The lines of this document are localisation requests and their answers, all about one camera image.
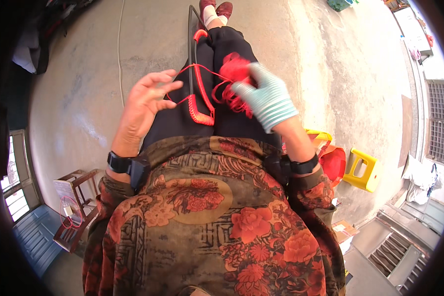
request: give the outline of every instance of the brown patterned shirt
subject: brown patterned shirt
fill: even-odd
[[[145,151],[152,171],[137,195],[104,176],[85,294],[345,294],[329,179],[320,169],[283,189],[263,167],[274,153],[252,139],[173,137]]]

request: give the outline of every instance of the light blue glove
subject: light blue glove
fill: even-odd
[[[278,123],[299,114],[288,93],[284,81],[268,71],[258,62],[249,65],[250,74],[258,83],[258,88],[235,82],[232,90],[247,102],[253,114],[261,123],[266,133]]]

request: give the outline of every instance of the red shoe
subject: red shoe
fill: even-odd
[[[200,0],[199,1],[199,11],[201,13],[201,20],[204,21],[204,9],[206,6],[212,5],[215,8],[215,0]],[[199,23],[199,28],[204,29],[204,26]]]
[[[231,2],[224,2],[219,5],[219,7],[215,10],[218,16],[225,16],[227,21],[232,15],[233,4]]]

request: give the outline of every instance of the wooden board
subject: wooden board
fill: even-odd
[[[401,95],[403,104],[403,137],[401,141],[400,160],[398,167],[406,164],[409,151],[411,150],[411,140],[413,137],[413,107],[411,99]]]

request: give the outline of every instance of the hand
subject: hand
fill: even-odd
[[[259,88],[236,82],[232,85],[232,90],[249,104],[266,133],[279,133],[277,125],[298,115],[299,111],[291,101],[283,80],[257,62],[249,64],[249,69]]]
[[[182,81],[171,82],[176,73],[176,70],[150,73],[133,86],[112,143],[112,151],[118,156],[136,156],[140,140],[148,133],[156,113],[176,107],[176,103],[161,99],[167,92],[183,86]]]

